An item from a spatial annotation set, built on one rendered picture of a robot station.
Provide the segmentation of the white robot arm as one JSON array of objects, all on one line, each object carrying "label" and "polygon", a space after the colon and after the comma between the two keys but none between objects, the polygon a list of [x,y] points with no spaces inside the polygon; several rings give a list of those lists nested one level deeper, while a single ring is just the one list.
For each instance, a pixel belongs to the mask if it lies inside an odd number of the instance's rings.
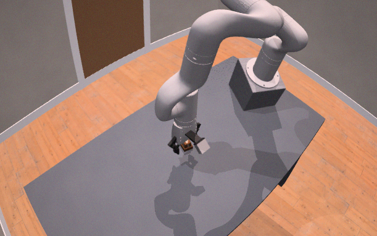
[{"label": "white robot arm", "polygon": [[210,11],[192,24],[180,71],[157,93],[155,114],[159,120],[174,119],[181,127],[195,124],[198,89],[207,81],[224,39],[234,36],[265,38],[259,55],[246,65],[248,77],[262,88],[273,88],[278,84],[278,68],[287,51],[300,51],[308,43],[306,31],[284,10],[266,0],[221,2],[230,11]]}]

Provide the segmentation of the orange-brown number cube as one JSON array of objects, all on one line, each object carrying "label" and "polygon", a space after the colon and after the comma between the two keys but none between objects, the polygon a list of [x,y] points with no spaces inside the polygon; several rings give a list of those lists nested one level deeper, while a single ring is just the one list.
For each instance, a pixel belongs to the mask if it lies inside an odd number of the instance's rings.
[{"label": "orange-brown number cube", "polygon": [[182,145],[184,146],[184,148],[188,148],[188,147],[191,146],[191,142],[190,142],[190,140],[187,140],[187,141],[184,142]]}]

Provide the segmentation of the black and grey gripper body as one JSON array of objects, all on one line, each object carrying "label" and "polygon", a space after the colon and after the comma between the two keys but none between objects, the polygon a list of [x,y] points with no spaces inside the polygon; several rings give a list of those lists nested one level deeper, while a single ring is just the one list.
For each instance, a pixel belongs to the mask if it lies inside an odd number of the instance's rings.
[{"label": "black and grey gripper body", "polygon": [[192,130],[194,133],[197,132],[197,121],[195,122],[195,124],[189,127],[181,127],[174,122],[172,126],[172,138],[176,136],[176,141],[178,145],[181,145],[187,140],[189,140],[189,138],[185,134],[188,133],[190,130]]}]

